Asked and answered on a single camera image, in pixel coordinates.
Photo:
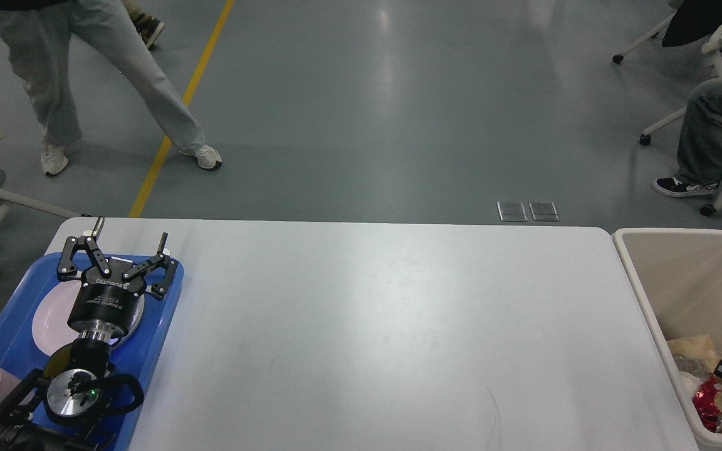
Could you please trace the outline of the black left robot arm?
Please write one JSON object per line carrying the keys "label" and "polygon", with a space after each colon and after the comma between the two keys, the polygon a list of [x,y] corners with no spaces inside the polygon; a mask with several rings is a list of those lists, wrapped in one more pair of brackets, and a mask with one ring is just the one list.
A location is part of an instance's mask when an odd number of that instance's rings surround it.
{"label": "black left robot arm", "polygon": [[98,218],[38,259],[0,315],[0,450],[125,450],[181,296],[166,248],[103,253]]}

